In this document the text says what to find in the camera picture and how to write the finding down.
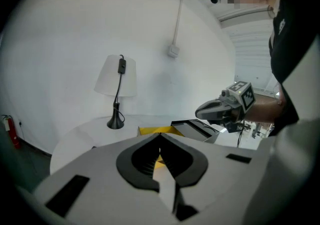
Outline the yellow box tray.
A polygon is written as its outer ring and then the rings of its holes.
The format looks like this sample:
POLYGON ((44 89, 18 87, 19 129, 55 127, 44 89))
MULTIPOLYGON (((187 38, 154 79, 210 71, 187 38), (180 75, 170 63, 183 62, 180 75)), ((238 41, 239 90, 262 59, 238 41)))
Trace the yellow box tray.
MULTIPOLYGON (((148 134, 155 134, 155 133, 171 133, 178 136, 184 136, 181 132, 179 132, 175 127, 173 126, 160 126, 160 127, 138 127, 137 135, 148 135, 148 134)), ((158 156, 154 170, 158 168, 165 167, 165 162, 163 161, 161 155, 158 156)))

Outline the red fire extinguisher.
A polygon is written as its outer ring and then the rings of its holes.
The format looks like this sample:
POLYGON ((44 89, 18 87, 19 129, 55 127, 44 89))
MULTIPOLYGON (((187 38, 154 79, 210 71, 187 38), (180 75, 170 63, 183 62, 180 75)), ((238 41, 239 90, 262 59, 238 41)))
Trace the red fire extinguisher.
POLYGON ((14 148, 20 149, 21 143, 16 131, 13 118, 10 115, 2 115, 1 117, 2 117, 3 125, 5 127, 5 131, 8 133, 14 148))

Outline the person's black and white jacket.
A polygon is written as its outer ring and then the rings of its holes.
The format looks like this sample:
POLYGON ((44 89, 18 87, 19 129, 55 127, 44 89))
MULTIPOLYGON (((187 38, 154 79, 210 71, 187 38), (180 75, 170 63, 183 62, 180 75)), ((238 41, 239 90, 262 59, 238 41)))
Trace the person's black and white jacket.
POLYGON ((315 0, 271 8, 270 66, 286 104, 246 225, 320 225, 320 24, 315 0))

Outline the white table lamp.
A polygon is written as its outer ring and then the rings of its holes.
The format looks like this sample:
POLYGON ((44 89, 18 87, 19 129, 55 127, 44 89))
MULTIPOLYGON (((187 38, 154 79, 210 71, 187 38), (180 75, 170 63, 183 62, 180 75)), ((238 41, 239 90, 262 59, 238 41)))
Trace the white table lamp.
POLYGON ((136 61, 120 55, 109 55, 99 73, 94 91, 113 97, 112 116, 107 127, 118 130, 124 127, 125 117, 120 112, 120 97, 134 97, 137 95, 136 61))

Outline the black box lid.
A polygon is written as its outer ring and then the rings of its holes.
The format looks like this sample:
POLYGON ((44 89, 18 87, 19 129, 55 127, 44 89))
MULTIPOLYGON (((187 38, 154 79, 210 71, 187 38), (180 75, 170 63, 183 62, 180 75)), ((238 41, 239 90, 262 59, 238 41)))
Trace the black box lid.
POLYGON ((172 121, 171 126, 186 138, 210 144, 214 144, 220 134, 218 130, 198 119, 172 121))

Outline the unlit linear ceiling fixture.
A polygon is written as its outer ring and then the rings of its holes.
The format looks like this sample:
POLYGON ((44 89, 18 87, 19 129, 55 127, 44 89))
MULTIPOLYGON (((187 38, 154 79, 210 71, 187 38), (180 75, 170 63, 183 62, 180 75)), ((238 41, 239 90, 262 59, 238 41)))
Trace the unlit linear ceiling fixture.
POLYGON ((254 6, 249 8, 234 9, 232 11, 230 10, 228 13, 226 12, 225 14, 220 15, 217 19, 222 23, 227 20, 244 16, 252 16, 258 21, 270 19, 268 8, 266 6, 254 6))

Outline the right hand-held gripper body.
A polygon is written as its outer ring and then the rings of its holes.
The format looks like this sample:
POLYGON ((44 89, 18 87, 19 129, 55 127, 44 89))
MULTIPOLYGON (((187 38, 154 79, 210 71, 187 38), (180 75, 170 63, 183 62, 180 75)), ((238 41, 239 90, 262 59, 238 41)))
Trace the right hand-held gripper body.
POLYGON ((229 107, 222 117, 222 124, 229 133, 239 132, 238 124, 256 102, 250 82, 237 81, 221 91, 219 99, 229 107))

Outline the white wall conduit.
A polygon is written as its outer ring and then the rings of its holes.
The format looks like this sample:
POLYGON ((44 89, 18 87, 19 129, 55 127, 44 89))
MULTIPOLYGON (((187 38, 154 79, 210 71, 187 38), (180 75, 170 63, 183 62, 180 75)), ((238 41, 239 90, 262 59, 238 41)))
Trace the white wall conduit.
POLYGON ((183 0, 179 0, 179 7, 178 7, 178 13, 177 13, 176 24, 175 24, 175 29, 174 29, 174 36, 173 36, 173 40, 172 40, 172 44, 174 46, 176 45, 176 41, 177 41, 177 37, 178 37, 181 12, 182 12, 182 5, 183 5, 183 0))

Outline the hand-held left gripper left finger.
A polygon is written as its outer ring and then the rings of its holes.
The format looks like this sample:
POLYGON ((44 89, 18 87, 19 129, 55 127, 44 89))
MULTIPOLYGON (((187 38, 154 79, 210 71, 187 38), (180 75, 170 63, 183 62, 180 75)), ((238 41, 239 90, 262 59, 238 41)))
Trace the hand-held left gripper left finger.
POLYGON ((118 155, 146 135, 96 147, 44 179, 33 196, 45 205, 75 175, 89 178, 65 219, 76 225, 173 225, 175 216, 153 190, 133 187, 119 174, 118 155))

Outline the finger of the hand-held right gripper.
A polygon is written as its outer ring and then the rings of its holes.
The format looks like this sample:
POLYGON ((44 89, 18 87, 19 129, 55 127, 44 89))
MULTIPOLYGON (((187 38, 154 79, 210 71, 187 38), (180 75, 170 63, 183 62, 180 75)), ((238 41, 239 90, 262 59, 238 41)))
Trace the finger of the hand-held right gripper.
POLYGON ((221 110, 224 109, 226 103, 220 99, 209 100, 197 108, 198 111, 202 110, 221 110))
POLYGON ((232 108, 230 106, 217 106, 212 108, 199 108, 195 111, 195 116, 201 120, 222 120, 229 117, 232 108))

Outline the person's right forearm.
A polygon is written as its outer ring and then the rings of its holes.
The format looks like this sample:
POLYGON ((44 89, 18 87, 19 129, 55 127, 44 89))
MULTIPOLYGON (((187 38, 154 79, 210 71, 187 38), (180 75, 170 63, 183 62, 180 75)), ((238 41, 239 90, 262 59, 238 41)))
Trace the person's right forearm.
POLYGON ((282 114, 286 99, 283 96, 271 98, 260 94, 256 94, 255 97, 256 102, 246 113, 245 119, 255 123, 273 124, 282 114))

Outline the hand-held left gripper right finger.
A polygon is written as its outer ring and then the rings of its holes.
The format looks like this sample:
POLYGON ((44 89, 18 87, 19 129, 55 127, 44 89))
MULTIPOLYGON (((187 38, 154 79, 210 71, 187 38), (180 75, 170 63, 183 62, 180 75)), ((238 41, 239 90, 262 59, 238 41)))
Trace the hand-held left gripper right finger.
POLYGON ((247 225, 245 215, 270 158, 270 141, 256 150, 160 134, 160 155, 173 174, 172 211, 160 225, 247 225))

